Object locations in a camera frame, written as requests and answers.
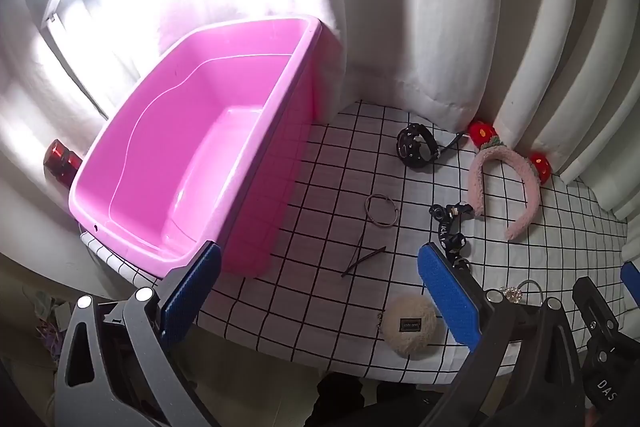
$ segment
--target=blue gripper pad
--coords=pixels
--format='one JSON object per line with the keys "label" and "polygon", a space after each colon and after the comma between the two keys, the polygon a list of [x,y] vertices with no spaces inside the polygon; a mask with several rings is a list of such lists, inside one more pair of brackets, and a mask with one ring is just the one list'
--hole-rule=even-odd
{"label": "blue gripper pad", "polygon": [[418,250],[418,273],[453,338],[473,351],[481,334],[478,310],[430,245]]}
{"label": "blue gripper pad", "polygon": [[180,342],[198,316],[202,303],[220,275],[222,252],[215,243],[205,249],[162,309],[160,342],[170,347]]}
{"label": "blue gripper pad", "polygon": [[638,268],[631,261],[627,261],[620,268],[620,279],[625,283],[626,289],[640,306],[640,273]]}

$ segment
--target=purple object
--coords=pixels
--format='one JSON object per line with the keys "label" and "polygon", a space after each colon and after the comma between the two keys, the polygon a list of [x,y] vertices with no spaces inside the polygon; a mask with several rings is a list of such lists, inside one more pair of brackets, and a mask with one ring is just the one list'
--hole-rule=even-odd
{"label": "purple object", "polygon": [[256,277],[284,217],[313,117],[313,17],[191,32],[136,85],[89,150],[71,213],[106,247],[164,277],[206,240]]}

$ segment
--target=pink basin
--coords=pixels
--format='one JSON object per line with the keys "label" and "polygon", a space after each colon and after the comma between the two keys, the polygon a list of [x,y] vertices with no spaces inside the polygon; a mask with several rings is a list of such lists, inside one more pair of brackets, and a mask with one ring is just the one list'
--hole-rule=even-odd
{"label": "pink basin", "polygon": [[206,26],[175,44],[101,131],[69,208],[158,277],[204,241],[223,269],[268,266],[313,114],[312,17]]}

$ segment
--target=grid pattern cloth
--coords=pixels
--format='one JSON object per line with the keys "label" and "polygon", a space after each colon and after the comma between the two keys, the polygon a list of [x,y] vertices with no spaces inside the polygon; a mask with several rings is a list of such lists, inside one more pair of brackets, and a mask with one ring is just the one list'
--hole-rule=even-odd
{"label": "grid pattern cloth", "polygon": [[[321,369],[378,380],[449,383],[468,349],[456,343],[441,316],[431,351],[420,359],[396,355],[378,331],[381,312],[396,296],[429,296],[416,266],[418,248],[437,242],[429,207],[466,201],[468,168],[476,154],[464,137],[435,164],[408,169],[396,157],[396,136],[409,122],[430,127],[441,144],[454,137],[406,111],[362,102],[329,126],[312,126],[270,269],[258,279],[221,274],[196,323],[230,341]],[[564,185],[553,176],[541,190],[542,211],[534,224],[507,243],[507,223],[524,211],[524,186],[509,166],[486,165],[486,216],[463,221],[466,255],[484,289],[534,279],[545,296],[559,298],[581,348],[590,336],[571,298],[578,277],[588,275],[596,283],[622,327],[620,252],[626,223],[602,210],[580,181]],[[382,229],[366,222],[364,200],[371,193],[396,202],[395,226]],[[393,221],[388,201],[372,200],[370,213],[377,221]],[[354,275],[341,277],[363,230],[361,257],[380,247],[386,251],[358,265]],[[82,240],[135,286],[158,282],[88,232]],[[524,301],[540,302],[534,286],[523,290]],[[509,346],[501,373],[511,370],[518,348]]]}

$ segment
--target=white curtain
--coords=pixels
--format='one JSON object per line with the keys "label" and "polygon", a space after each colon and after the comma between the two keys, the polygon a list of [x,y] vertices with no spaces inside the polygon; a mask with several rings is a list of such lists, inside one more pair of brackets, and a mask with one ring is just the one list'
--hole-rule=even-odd
{"label": "white curtain", "polygon": [[[30,120],[22,128],[42,137],[30,148],[20,145],[12,125],[24,112],[13,101],[13,120],[0,123],[0,136],[7,154],[43,184],[36,145],[59,137],[84,152],[102,122],[54,58],[34,44],[40,42],[36,28],[18,20],[28,19],[20,3],[0,1],[3,59],[14,68],[8,75],[11,96],[45,113],[42,124]],[[565,182],[581,176],[601,206],[618,217],[634,217],[640,208],[638,0],[77,3],[66,3],[58,13],[76,56],[69,61],[79,75],[93,77],[98,96],[112,109],[162,52],[198,26],[306,13],[321,19],[343,46],[342,55],[324,68],[319,120],[330,120],[360,98],[412,110],[452,131],[464,129],[477,114],[494,122],[518,151],[546,153]],[[35,89],[23,93],[34,78],[46,96]]]}

